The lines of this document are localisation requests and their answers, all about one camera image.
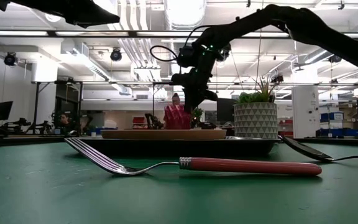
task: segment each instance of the wooden plate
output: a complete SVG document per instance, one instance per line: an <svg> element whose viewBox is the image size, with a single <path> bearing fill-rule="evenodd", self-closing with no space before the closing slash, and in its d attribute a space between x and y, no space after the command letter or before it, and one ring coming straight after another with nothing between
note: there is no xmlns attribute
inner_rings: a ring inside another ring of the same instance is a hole
<svg viewBox="0 0 358 224"><path fill-rule="evenodd" d="M226 130L102 130L104 139L216 140L225 136Z"/></svg>

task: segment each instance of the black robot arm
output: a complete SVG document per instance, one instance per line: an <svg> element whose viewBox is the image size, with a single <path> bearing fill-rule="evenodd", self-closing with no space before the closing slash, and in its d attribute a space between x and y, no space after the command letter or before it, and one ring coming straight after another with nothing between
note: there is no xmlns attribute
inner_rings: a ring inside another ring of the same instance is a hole
<svg viewBox="0 0 358 224"><path fill-rule="evenodd" d="M217 99L215 93L207 90L207 83L212 77L211 72L221 49L233 39L269 25L289 33L293 40L317 45L358 67L357 40L328 27L309 9L271 4L231 24L211 26L192 43L191 47L181 49L178 64L194 68L189 73L174 74L172 82L184 87L187 112L196 108L205 99Z"/></svg>

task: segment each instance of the plant pot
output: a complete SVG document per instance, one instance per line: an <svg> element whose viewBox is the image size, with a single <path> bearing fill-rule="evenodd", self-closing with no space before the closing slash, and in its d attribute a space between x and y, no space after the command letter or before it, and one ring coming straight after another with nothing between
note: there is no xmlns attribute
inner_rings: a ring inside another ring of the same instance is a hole
<svg viewBox="0 0 358 224"><path fill-rule="evenodd" d="M235 104L234 124L238 137L276 139L277 105L275 103Z"/></svg>

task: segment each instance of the person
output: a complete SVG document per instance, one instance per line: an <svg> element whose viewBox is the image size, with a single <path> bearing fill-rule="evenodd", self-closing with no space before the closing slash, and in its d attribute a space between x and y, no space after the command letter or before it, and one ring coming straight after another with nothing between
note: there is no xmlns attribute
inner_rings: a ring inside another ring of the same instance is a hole
<svg viewBox="0 0 358 224"><path fill-rule="evenodd" d="M172 96L172 104L164 108L164 129L190 129L191 115L185 112L180 104L178 93Z"/></svg>
<svg viewBox="0 0 358 224"><path fill-rule="evenodd" d="M63 126L67 126L70 124L70 122L68 121L68 116L67 114L62 114L60 115L60 122Z"/></svg>
<svg viewBox="0 0 358 224"><path fill-rule="evenodd" d="M70 131L75 130L75 123L71 121L67 114L60 115L60 128L62 134L68 134Z"/></svg>

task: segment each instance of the desk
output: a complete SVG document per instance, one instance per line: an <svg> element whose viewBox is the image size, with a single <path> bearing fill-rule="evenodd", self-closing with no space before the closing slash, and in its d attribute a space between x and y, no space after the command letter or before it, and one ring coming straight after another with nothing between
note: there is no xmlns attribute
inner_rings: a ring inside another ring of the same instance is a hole
<svg viewBox="0 0 358 224"><path fill-rule="evenodd" d="M358 147L310 145L358 155ZM311 161L284 144L265 159ZM316 178L175 166L113 177L63 142L0 147L0 223L358 223L358 159L322 167Z"/></svg>

